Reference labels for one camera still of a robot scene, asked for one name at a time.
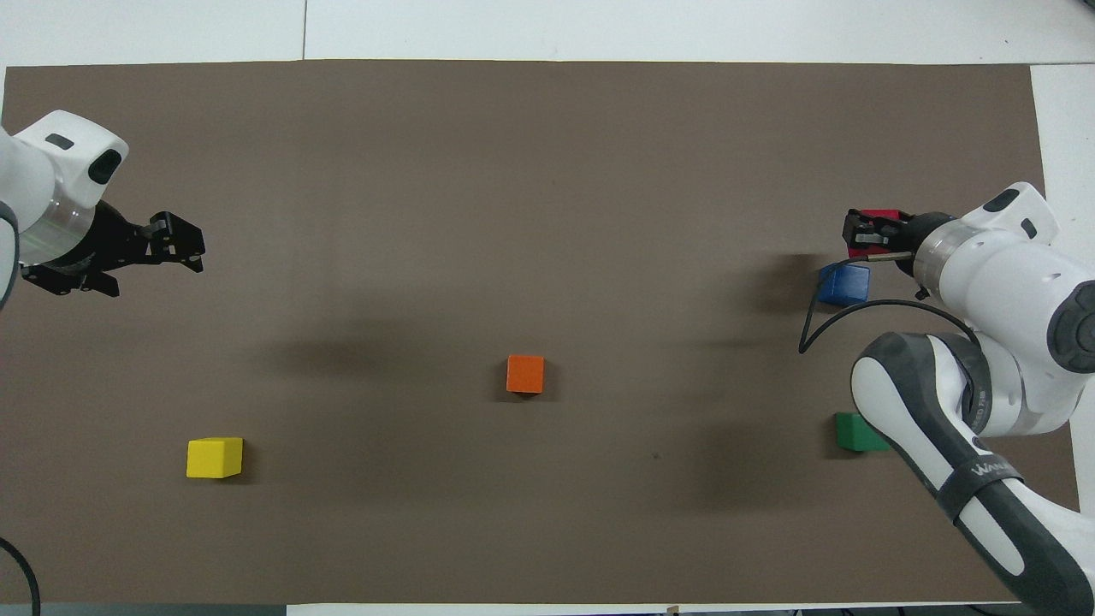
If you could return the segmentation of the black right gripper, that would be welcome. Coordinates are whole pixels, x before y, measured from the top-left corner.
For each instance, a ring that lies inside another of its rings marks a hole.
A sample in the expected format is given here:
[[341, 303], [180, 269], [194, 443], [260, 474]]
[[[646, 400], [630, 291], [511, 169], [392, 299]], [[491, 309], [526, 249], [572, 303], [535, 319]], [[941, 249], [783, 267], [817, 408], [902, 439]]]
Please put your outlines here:
[[947, 213], [909, 214], [881, 217], [881, 235], [875, 222], [876, 216], [863, 210], [848, 210], [843, 221], [843, 240], [848, 251], [871, 251], [883, 246], [887, 251], [911, 253], [913, 257], [898, 261], [898, 268], [907, 275], [914, 274], [914, 258], [927, 235], [950, 222]]

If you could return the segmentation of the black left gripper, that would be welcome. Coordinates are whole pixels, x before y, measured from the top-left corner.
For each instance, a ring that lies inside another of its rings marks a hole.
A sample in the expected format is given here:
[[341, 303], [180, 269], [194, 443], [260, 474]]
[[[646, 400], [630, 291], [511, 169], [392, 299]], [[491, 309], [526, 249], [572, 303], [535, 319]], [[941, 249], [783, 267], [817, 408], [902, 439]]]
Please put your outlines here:
[[74, 249], [50, 261], [23, 264], [24, 281], [54, 295], [74, 291], [120, 297], [120, 286], [110, 274], [132, 264], [178, 263], [194, 274], [203, 274], [206, 253], [203, 231], [180, 216], [157, 213], [148, 225], [134, 225], [110, 204], [97, 204], [85, 237]]

